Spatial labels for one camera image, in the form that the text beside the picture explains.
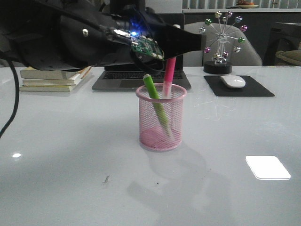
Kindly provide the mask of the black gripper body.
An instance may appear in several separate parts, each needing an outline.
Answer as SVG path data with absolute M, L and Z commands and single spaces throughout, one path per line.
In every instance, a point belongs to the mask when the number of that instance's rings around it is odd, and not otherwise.
M 3 0 L 0 57 L 9 66 L 47 71 L 126 64 L 161 71 L 163 62 L 135 52 L 128 36 L 135 31 L 154 39 L 155 20 L 141 0 L 113 0 L 109 12 L 88 0 Z

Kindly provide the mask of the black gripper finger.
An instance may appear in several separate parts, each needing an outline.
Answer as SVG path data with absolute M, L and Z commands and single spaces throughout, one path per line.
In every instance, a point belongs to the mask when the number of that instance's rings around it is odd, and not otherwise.
M 170 59 L 192 51 L 200 51 L 206 45 L 206 35 L 196 34 L 170 24 L 152 27 L 154 39 L 163 50 L 164 59 Z

